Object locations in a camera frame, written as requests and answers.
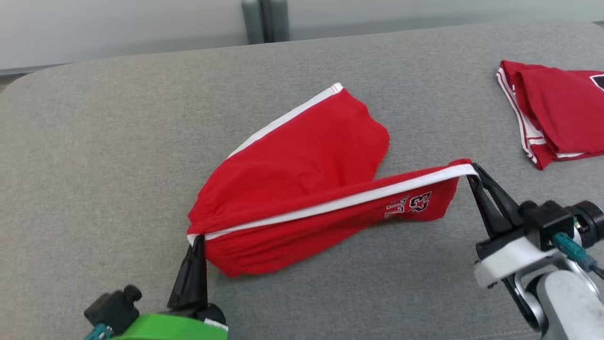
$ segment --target gray fabric surface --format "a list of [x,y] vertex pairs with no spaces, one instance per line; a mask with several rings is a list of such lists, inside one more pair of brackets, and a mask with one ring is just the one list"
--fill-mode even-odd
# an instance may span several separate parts
[[[495,79],[501,59],[604,69],[604,31],[542,22],[121,57],[25,76],[0,94],[3,338],[78,339],[101,293],[165,308],[187,213],[253,132],[335,82],[391,135],[379,176],[470,157],[517,200],[604,202],[604,157],[539,171]],[[502,285],[466,180],[445,218],[388,223],[271,275],[209,271],[230,339],[536,339]],[[591,253],[604,261],[604,247]]]

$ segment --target floor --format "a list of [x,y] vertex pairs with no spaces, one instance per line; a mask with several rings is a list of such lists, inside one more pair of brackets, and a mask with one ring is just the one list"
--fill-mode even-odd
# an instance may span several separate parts
[[[596,21],[594,22],[594,24],[601,26],[602,28],[604,28],[604,21]],[[21,74],[11,74],[10,76],[0,76],[0,92],[4,91],[4,89],[12,82],[14,82],[15,80],[19,79],[20,77],[26,75],[26,73],[21,73]]]

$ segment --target red and white striped trim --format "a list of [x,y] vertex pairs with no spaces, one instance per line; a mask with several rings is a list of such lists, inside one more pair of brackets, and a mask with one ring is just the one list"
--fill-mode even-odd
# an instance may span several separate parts
[[[284,123],[286,123],[290,119],[294,118],[295,116],[301,114],[302,112],[304,112],[311,106],[321,102],[322,100],[324,100],[334,94],[339,93],[340,91],[342,91],[342,89],[344,89],[344,87],[342,87],[342,85],[340,83],[336,83],[336,84],[332,85],[330,88],[319,93],[318,95],[316,95],[315,97],[310,99],[308,102],[296,107],[292,111],[286,113],[285,115],[283,115],[280,118],[278,118],[277,120],[273,121],[266,127],[262,128],[257,133],[253,134],[243,144],[241,144],[235,151],[233,151],[233,153],[231,153],[231,155],[229,157],[231,157],[235,153],[247,148],[249,145],[254,143],[256,140],[261,139],[262,137],[267,135],[269,132],[271,132],[274,129],[278,128],[279,126],[283,125]],[[446,181],[446,180],[449,180],[452,178],[461,177],[461,176],[465,176],[465,175],[478,175],[478,174],[476,173],[476,170],[474,170],[474,167],[472,167],[471,164],[454,165],[454,166],[450,166],[445,169],[441,169],[441,170],[432,172],[430,174],[422,175],[422,176],[419,176],[416,178],[412,178],[410,180],[405,180],[405,181],[398,182],[398,183],[395,183],[392,185],[384,186],[382,188],[377,188],[377,189],[361,192],[358,194],[350,195],[348,197],[343,197],[343,198],[339,198],[337,200],[332,200],[332,201],[328,201],[325,203],[321,203],[316,206],[299,209],[299,210],[288,212],[285,214],[281,214],[281,215],[241,224],[241,225],[227,228],[224,230],[220,230],[217,232],[212,232],[212,233],[206,234],[205,239],[209,241],[209,240],[213,240],[217,237],[228,235],[232,232],[237,232],[240,230],[247,230],[247,229],[252,229],[255,227],[262,227],[262,226],[267,226],[270,224],[277,224],[277,223],[282,223],[282,222],[299,220],[301,218],[311,217],[311,216],[315,216],[315,215],[321,215],[321,214],[325,214],[325,213],[328,213],[331,211],[344,209],[344,208],[347,208],[350,206],[356,206],[358,204],[363,204],[363,203],[366,203],[369,201],[377,200],[377,199],[388,197],[388,196],[391,196],[394,194],[399,194],[401,192],[421,188],[422,186],[431,185],[434,183]],[[193,244],[195,238],[198,235],[199,234],[189,234],[189,235],[187,235],[187,239],[189,240],[189,242],[191,244]]]
[[[516,89],[514,85],[510,86],[509,81],[506,77],[506,72],[501,67],[497,71],[497,80],[499,81],[501,89],[506,94],[507,100],[510,102],[512,108],[514,109],[514,112],[516,113],[516,118],[518,119],[518,127],[520,128],[522,148],[527,153],[527,156],[530,158],[530,160],[533,161],[533,163],[537,164],[537,156],[533,153],[530,146],[547,144],[547,141],[543,136],[543,132],[535,128],[529,118],[524,114],[524,112],[522,112],[520,106],[518,106],[518,101],[516,99],[515,92]],[[582,154],[583,152],[556,154],[556,157],[577,157]]]

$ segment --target folded red cloth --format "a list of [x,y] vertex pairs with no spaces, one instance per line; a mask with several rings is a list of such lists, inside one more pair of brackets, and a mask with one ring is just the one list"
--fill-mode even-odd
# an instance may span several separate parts
[[537,168],[604,154],[604,71],[564,71],[504,60],[497,79],[522,148]]
[[470,160],[373,180],[388,131],[339,83],[252,135],[210,176],[189,240],[228,276],[273,272],[386,218],[442,217]]

